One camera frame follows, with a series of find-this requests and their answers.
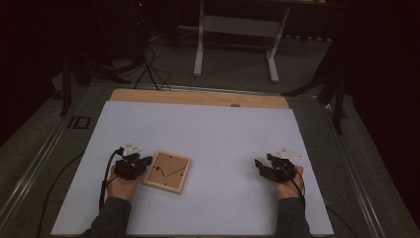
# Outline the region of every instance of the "white stand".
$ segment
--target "white stand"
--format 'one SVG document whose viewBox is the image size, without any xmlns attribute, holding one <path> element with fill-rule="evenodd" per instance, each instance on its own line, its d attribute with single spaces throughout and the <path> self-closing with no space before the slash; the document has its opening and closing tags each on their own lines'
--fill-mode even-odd
<svg viewBox="0 0 420 238">
<path fill-rule="evenodd" d="M 198 47 L 195 56 L 194 75 L 201 75 L 203 64 L 203 35 L 204 31 L 219 32 L 228 34 L 240 34 L 258 37 L 274 37 L 274 44 L 270 51 L 266 53 L 269 74 L 271 81 L 278 82 L 277 68 L 275 67 L 274 56 L 285 27 L 285 23 L 290 12 L 286 8 L 283 12 L 281 22 L 260 21 L 240 18 L 228 18 L 204 15 L 204 0 L 200 0 L 200 19 L 198 21 Z"/>
</svg>

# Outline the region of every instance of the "person's right hand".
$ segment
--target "person's right hand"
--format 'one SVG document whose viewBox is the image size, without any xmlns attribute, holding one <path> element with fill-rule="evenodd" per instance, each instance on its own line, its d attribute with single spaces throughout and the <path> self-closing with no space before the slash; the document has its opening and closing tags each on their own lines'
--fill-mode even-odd
<svg viewBox="0 0 420 238">
<path fill-rule="evenodd" d="M 300 175 L 296 174 L 293 180 L 296 183 L 296 185 L 299 187 L 299 189 L 303 190 L 303 178 L 301 177 L 303 176 L 303 168 L 298 167 L 298 166 L 295 166 L 294 168 L 296 169 L 298 173 L 300 173 Z M 279 199 L 290 198 L 290 197 L 300 197 L 301 195 L 299 194 L 299 191 L 296 189 L 296 187 L 293 185 L 291 181 L 287 181 L 287 182 L 271 181 L 271 182 L 274 184 L 277 190 L 277 196 Z"/>
</svg>

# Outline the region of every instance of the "white paper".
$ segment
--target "white paper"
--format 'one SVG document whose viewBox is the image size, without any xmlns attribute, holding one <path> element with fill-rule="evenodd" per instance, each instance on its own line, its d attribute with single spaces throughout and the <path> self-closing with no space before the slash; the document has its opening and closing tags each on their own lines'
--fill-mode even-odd
<svg viewBox="0 0 420 238">
<path fill-rule="evenodd" d="M 98 214 L 108 159 L 126 141 L 142 147 L 142 157 L 166 151 L 192 160 L 182 194 L 139 187 L 128 234 L 273 234 L 276 194 L 259 176 L 254 159 L 268 165 L 265 155 L 281 145 L 305 158 L 293 163 L 304 168 L 311 233 L 333 234 L 291 110 L 108 101 L 52 235 L 80 234 L 89 228 Z"/>
</svg>

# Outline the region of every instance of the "wooden edge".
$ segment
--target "wooden edge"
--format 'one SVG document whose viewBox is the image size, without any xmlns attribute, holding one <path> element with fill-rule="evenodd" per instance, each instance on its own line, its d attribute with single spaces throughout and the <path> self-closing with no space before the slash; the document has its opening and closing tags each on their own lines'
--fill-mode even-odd
<svg viewBox="0 0 420 238">
<path fill-rule="evenodd" d="M 189 92 L 189 91 L 156 91 L 140 89 L 115 89 L 111 101 L 173 103 L 210 106 L 276 108 L 288 109 L 288 103 L 281 96 L 262 96 L 245 94 L 227 94 L 216 92 Z"/>
<path fill-rule="evenodd" d="M 167 185 L 162 185 L 160 183 L 157 183 L 157 182 L 154 182 L 154 181 L 150 181 L 149 180 L 149 175 L 150 175 L 150 173 L 152 171 L 152 167 L 155 164 L 155 161 L 157 160 L 159 154 L 170 155 L 170 156 L 174 156 L 174 157 L 177 157 L 177 158 L 185 159 L 187 161 L 186 162 L 186 166 L 185 166 L 185 170 L 184 170 L 184 173 L 183 173 L 183 176 L 182 176 L 182 179 L 181 179 L 181 181 L 179 183 L 178 188 L 175 188 L 175 187 L 172 187 L 172 186 L 167 186 Z M 181 194 L 181 191 L 182 191 L 182 188 L 183 188 L 183 184 L 184 184 L 185 178 L 186 178 L 186 176 L 188 174 L 188 169 L 189 169 L 189 165 L 190 164 L 191 164 L 191 159 L 189 159 L 189 158 L 182 157 L 182 156 L 175 155 L 175 154 L 168 153 L 168 152 L 164 152 L 164 151 L 157 151 L 157 153 L 155 154 L 154 159 L 153 159 L 153 161 L 152 161 L 152 163 L 150 165 L 150 168 L 148 169 L 148 171 L 147 171 L 147 173 L 145 175 L 145 178 L 143 179 L 143 184 L 144 185 L 152 186 L 154 188 L 162 189 L 162 190 L 165 190 L 165 191 L 173 192 L 173 193 L 176 193 L 176 194 Z"/>
</svg>

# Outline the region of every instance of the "hand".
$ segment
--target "hand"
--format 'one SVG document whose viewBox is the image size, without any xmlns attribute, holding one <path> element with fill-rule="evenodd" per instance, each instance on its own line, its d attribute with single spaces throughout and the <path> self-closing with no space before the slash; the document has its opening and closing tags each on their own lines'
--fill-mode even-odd
<svg viewBox="0 0 420 238">
<path fill-rule="evenodd" d="M 294 167 L 298 174 L 294 177 L 294 182 L 299 187 L 300 190 L 303 190 L 303 179 L 301 176 L 303 176 L 303 168 L 295 166 Z M 282 198 L 290 198 L 290 197 L 300 197 L 301 194 L 299 194 L 299 191 L 296 189 L 296 187 L 293 185 L 293 182 L 287 181 L 287 182 L 275 182 L 271 181 L 275 188 L 277 189 L 277 196 L 279 199 Z"/>
<path fill-rule="evenodd" d="M 142 178 L 143 175 L 137 177 L 135 180 L 125 180 L 123 178 L 119 178 L 115 175 L 114 167 L 112 167 L 107 185 L 108 196 L 119 197 L 131 202 Z"/>
</svg>

